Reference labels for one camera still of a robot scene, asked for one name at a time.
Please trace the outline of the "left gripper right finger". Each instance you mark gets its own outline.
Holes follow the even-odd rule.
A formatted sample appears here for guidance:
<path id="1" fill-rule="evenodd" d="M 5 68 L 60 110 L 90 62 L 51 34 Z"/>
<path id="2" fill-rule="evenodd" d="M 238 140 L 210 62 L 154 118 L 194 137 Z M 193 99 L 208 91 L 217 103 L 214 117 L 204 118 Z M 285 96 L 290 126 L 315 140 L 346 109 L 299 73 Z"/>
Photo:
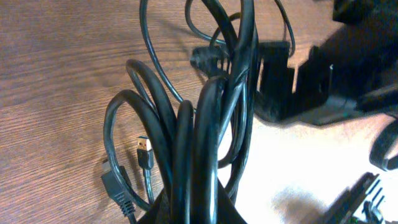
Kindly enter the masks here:
<path id="1" fill-rule="evenodd" d="M 242 216 L 235 209 L 221 182 L 218 182 L 218 224 L 246 224 Z"/>

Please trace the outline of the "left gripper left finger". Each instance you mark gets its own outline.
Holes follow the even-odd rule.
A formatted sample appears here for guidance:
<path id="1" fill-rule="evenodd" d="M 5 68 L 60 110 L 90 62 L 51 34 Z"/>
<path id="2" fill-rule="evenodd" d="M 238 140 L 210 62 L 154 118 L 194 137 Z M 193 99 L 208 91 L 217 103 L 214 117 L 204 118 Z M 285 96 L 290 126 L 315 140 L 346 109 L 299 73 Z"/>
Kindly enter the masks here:
<path id="1" fill-rule="evenodd" d="M 156 198 L 150 210 L 139 219 L 137 224 L 169 224 L 170 205 L 165 190 L 162 190 Z"/>

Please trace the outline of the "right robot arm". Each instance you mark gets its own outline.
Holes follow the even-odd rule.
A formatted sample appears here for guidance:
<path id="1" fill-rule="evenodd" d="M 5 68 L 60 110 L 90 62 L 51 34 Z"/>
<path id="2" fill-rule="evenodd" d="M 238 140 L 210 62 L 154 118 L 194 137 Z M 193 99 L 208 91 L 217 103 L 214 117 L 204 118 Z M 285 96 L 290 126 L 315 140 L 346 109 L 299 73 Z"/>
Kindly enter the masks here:
<path id="1" fill-rule="evenodd" d="M 397 116 L 397 2 L 335 1 L 341 28 L 287 65 L 294 41 L 262 42 L 254 111 L 263 121 L 326 126 L 374 114 Z"/>

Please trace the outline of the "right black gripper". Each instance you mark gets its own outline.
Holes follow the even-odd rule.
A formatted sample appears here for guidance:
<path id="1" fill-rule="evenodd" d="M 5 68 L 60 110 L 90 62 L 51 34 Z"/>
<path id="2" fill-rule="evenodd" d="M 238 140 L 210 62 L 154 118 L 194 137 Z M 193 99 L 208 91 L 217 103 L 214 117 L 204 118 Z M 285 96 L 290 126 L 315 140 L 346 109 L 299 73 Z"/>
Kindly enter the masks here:
<path id="1" fill-rule="evenodd" d="M 320 48 L 313 46 L 308 60 L 298 69 L 289 68 L 290 44 L 261 42 L 260 88 L 255 95 L 255 114 L 275 124 L 333 124 L 361 116 L 356 102 L 338 92 L 332 64 L 324 63 Z"/>

